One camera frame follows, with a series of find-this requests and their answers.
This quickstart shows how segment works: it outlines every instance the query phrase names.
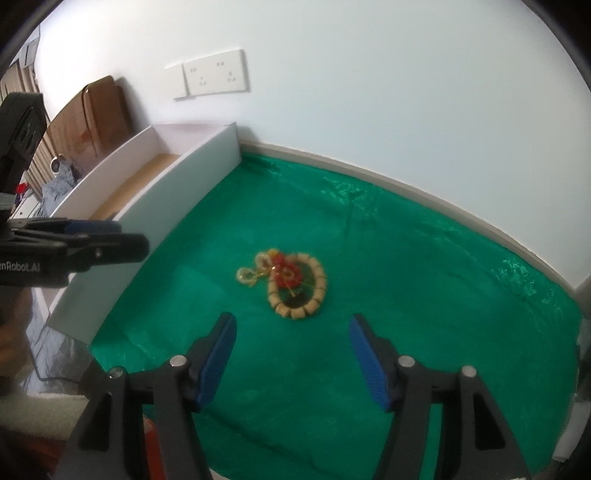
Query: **green cloth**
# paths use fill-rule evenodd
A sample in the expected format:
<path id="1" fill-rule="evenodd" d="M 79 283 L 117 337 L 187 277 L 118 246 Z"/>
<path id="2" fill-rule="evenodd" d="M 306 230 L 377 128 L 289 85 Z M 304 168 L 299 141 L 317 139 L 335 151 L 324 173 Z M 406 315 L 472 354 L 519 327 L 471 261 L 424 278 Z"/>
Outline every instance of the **green cloth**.
<path id="1" fill-rule="evenodd" d="M 317 315 L 283 319 L 266 281 L 236 281 L 271 247 L 323 263 Z M 222 311 L 236 316 L 238 339 L 195 421 L 210 466 L 231 480 L 372 477 L 391 415 L 372 402 L 349 345 L 356 312 L 427 367 L 474 365 L 533 472 L 550 459 L 573 391 L 581 315 L 561 287 L 439 213 L 299 164 L 244 155 L 146 262 L 92 351 L 105 368 L 153 368 Z M 440 407 L 432 412 L 421 478 L 437 456 Z"/>

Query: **light switch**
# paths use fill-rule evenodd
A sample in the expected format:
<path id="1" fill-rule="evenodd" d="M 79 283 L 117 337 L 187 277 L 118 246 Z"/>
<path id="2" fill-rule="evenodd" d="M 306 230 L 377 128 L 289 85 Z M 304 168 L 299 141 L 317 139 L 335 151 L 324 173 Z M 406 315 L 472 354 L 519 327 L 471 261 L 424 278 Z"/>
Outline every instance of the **light switch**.
<path id="1" fill-rule="evenodd" d="M 188 95 L 182 63 L 164 69 L 163 88 L 169 98 L 183 98 Z"/>

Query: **wooden beads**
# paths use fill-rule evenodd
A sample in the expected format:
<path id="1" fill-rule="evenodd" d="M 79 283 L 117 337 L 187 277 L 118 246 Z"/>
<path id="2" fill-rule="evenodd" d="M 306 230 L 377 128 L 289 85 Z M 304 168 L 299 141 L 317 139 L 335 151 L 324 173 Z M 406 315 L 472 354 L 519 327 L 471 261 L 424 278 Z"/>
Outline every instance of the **wooden beads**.
<path id="1" fill-rule="evenodd" d="M 316 258 L 309 256 L 309 254 L 298 253 L 286 255 L 285 259 L 288 262 L 299 262 L 308 265 L 314 275 L 314 292 L 312 299 L 310 299 L 303 307 L 288 307 L 281 301 L 281 298 L 279 297 L 279 288 L 273 277 L 269 277 L 267 299 L 269 300 L 271 308 L 275 310 L 277 315 L 281 315 L 284 318 L 291 318 L 293 320 L 301 320 L 309 315 L 313 315 L 320 308 L 326 295 L 326 273 L 324 273 L 322 264 Z"/>

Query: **wall socket plate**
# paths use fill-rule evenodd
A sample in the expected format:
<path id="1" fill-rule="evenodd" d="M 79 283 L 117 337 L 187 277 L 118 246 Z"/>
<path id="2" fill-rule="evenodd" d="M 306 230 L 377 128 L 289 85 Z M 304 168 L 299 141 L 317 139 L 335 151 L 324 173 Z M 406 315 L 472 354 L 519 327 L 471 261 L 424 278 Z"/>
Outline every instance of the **wall socket plate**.
<path id="1" fill-rule="evenodd" d="M 189 95 L 244 92 L 248 89 L 242 50 L 226 51 L 184 63 Z"/>
<path id="2" fill-rule="evenodd" d="M 167 96 L 171 98 L 184 98 L 189 94 L 185 84 L 182 63 L 164 69 L 162 87 L 166 91 Z"/>

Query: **white foam board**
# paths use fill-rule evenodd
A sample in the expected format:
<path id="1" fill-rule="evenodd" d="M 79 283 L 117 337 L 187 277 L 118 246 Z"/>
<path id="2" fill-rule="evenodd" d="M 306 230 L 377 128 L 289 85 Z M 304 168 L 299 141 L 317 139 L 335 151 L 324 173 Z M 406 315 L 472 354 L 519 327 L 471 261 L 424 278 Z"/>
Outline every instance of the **white foam board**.
<path id="1" fill-rule="evenodd" d="M 178 223 L 240 163 L 235 125 L 155 124 L 101 162 L 64 199 L 54 216 L 87 219 L 159 153 L 180 157 L 117 214 L 124 232 L 139 232 L 152 253 Z M 48 325 L 91 343 L 141 264 L 104 265 L 73 274 L 59 290 L 43 289 Z"/>

